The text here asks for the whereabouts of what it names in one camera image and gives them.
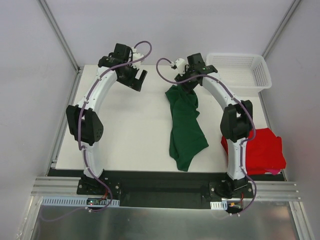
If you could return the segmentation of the white plastic basket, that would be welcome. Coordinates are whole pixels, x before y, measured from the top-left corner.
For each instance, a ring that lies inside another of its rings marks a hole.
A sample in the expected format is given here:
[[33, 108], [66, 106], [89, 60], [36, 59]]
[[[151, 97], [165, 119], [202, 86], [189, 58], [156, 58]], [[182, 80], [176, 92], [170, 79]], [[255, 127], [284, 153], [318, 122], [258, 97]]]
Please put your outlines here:
[[272, 87], [267, 63], [261, 55], [209, 53], [206, 64], [213, 65], [223, 82], [238, 96], [256, 96]]

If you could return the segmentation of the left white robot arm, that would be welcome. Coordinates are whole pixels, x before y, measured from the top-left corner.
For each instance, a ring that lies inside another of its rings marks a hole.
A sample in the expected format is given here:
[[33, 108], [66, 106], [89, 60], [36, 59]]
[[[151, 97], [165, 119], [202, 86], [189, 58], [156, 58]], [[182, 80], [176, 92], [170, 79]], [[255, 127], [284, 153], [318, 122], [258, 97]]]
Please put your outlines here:
[[116, 82], [141, 91], [148, 72], [140, 67], [149, 55], [150, 52], [139, 53], [136, 46], [117, 43], [112, 52], [98, 61], [93, 82], [84, 96], [66, 108], [69, 132], [82, 154], [83, 174], [91, 179], [88, 188], [96, 195], [106, 189], [106, 182], [100, 179], [104, 171], [99, 152], [99, 141], [104, 133], [104, 125], [99, 118], [100, 108]]

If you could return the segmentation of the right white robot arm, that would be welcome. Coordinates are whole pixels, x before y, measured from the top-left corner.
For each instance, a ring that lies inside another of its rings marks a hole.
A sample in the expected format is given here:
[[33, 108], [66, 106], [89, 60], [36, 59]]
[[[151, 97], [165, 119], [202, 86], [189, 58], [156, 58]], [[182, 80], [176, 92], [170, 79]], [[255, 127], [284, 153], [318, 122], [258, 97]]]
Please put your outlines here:
[[174, 80], [186, 93], [191, 93], [198, 85], [205, 88], [223, 110], [220, 131], [227, 140], [228, 166], [225, 193], [232, 198], [243, 191], [246, 181], [246, 145], [253, 129], [253, 104], [241, 100], [227, 87], [218, 70], [206, 65], [202, 55], [195, 53], [187, 60], [178, 58], [170, 64], [177, 71]]

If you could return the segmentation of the green t shirt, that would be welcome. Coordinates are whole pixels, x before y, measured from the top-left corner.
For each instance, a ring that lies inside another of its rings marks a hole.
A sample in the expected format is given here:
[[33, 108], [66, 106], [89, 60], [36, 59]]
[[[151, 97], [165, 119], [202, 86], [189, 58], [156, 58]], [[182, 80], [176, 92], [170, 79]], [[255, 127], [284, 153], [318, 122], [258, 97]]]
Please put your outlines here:
[[187, 93], [181, 85], [172, 85], [165, 96], [172, 120], [169, 155], [179, 171], [187, 172], [193, 158], [209, 146], [197, 121], [199, 100], [194, 91]]

